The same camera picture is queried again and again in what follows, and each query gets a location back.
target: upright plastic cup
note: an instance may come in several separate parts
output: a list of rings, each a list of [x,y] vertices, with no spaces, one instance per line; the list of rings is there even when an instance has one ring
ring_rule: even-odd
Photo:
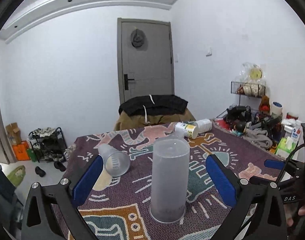
[[[189,149],[188,142],[176,135],[159,138],[153,144],[149,212],[158,222],[174,223],[185,215]]]
[[[112,177],[119,177],[128,171],[131,160],[127,154],[118,151],[108,144],[100,145],[98,152],[103,158],[107,173]]]

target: tipped over plastic cup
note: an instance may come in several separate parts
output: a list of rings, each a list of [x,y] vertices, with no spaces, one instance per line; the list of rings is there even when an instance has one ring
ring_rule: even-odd
[[[112,177],[124,175],[130,165],[131,160],[127,154],[118,151],[109,144],[102,144],[98,147],[99,155],[103,158],[104,167]]]

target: red object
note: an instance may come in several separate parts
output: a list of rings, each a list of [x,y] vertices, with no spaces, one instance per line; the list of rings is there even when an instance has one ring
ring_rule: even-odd
[[[286,119],[295,119],[298,120],[298,116],[296,114],[293,113],[287,113]]]
[[[261,107],[259,107],[259,111],[262,111],[262,112],[269,112],[269,111],[270,111],[270,108],[269,108],[269,106],[261,106]]]
[[[227,131],[230,130],[230,125],[227,124],[223,119],[216,120],[216,122],[218,123],[218,125],[219,125],[221,128],[224,128],[224,129],[226,129]]]
[[[28,161],[30,160],[26,150],[28,149],[27,141],[23,141],[21,144],[13,145],[14,154],[18,161]]]

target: black jacket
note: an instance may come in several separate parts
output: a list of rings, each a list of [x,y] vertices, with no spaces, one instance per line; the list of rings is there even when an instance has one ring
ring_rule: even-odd
[[[187,108],[188,102],[175,95],[152,95],[131,98],[119,107],[119,114],[124,111],[128,116],[142,115],[145,116],[146,107],[147,115],[172,115],[183,114]]]

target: black slipper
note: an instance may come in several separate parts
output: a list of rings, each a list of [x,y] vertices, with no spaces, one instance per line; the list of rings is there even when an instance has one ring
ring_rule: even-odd
[[[59,161],[54,162],[54,166],[56,169],[64,172],[66,170],[66,167]]]
[[[37,175],[39,175],[40,177],[44,177],[46,175],[46,172],[43,171],[41,168],[39,168],[38,166],[35,168],[35,172]]]

